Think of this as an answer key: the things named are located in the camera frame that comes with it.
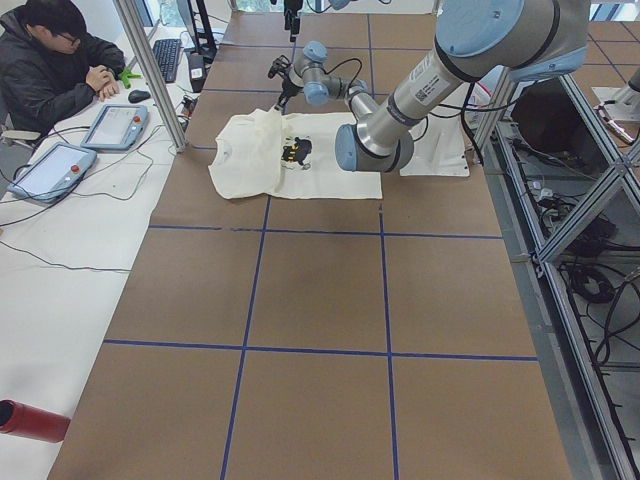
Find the black keyboard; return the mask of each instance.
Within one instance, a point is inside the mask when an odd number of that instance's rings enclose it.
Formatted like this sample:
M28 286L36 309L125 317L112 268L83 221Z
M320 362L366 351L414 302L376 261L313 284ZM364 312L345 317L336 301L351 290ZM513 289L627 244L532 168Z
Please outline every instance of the black keyboard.
M165 38L156 40L153 44L153 54L158 61L160 72L165 83L176 81L178 63L180 63L180 50L182 42L179 38Z

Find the red bottle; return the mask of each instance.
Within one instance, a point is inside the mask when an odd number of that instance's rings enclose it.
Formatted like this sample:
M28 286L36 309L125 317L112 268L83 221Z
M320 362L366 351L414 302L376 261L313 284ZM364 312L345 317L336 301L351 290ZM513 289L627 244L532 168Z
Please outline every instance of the red bottle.
M71 419L39 408L0 401L0 433L57 443L64 440Z

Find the hand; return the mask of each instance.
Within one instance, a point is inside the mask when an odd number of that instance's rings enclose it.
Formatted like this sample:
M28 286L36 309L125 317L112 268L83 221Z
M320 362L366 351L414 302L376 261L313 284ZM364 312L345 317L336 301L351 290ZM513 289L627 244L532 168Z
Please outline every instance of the hand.
M107 67L98 65L89 68L85 82L98 93L111 79L113 79L113 75L109 73Z
M101 102L104 102L107 98L111 98L116 93L120 92L118 81L115 78L113 78L113 75L111 74L111 72L107 72L107 73L109 74L109 81L98 92L98 96L100 97Z

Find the black hair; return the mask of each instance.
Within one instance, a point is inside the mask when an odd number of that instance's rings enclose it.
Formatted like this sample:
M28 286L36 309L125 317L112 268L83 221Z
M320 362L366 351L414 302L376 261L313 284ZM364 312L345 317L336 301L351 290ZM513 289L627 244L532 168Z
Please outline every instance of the black hair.
M71 0L28 0L23 8L27 25L42 25L53 34L68 33L76 38L87 33L87 24Z

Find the chair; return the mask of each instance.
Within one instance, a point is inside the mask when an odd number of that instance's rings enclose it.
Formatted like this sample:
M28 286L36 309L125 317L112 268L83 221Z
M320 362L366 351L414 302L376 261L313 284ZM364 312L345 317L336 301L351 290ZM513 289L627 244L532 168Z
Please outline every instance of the chair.
M40 133L38 132L15 130L13 128L9 108L2 98L2 92L0 92L0 141L9 146L15 144L33 150L32 143L39 137Z

